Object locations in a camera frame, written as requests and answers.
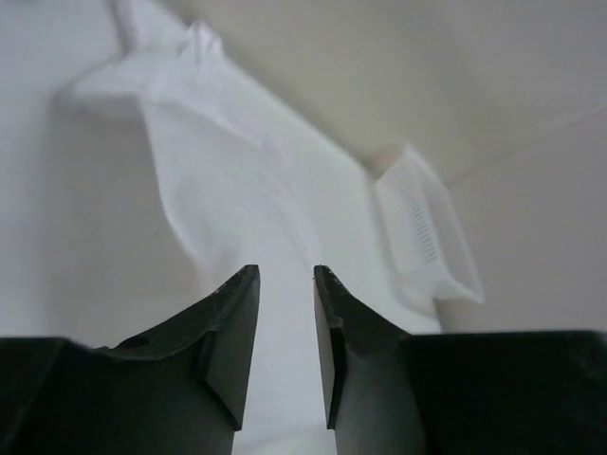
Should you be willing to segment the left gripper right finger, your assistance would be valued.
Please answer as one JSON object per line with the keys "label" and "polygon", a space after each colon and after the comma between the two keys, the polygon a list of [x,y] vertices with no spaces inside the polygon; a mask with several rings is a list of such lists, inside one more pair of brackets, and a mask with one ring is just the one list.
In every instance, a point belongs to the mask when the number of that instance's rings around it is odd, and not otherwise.
{"label": "left gripper right finger", "polygon": [[314,269],[327,425],[341,454],[602,454],[606,336],[412,335]]}

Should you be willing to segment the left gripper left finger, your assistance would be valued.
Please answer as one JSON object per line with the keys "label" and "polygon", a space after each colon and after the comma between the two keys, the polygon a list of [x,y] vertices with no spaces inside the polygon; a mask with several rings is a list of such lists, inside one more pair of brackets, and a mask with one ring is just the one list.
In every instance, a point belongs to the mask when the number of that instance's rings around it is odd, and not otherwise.
{"label": "left gripper left finger", "polygon": [[228,454],[243,425],[260,271],[113,348],[1,341],[5,454]]}

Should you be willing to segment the white tank top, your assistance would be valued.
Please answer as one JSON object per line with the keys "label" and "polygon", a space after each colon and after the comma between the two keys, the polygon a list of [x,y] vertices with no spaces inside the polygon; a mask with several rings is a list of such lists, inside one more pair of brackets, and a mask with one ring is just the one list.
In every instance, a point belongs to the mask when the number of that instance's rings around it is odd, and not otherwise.
{"label": "white tank top", "polygon": [[395,288],[361,166],[246,76],[207,25],[156,1],[108,5],[122,53],[64,101],[141,125],[170,228],[212,291],[246,264],[260,303],[238,454],[335,454],[328,428],[313,269],[328,266],[398,326],[434,332],[427,300]]}

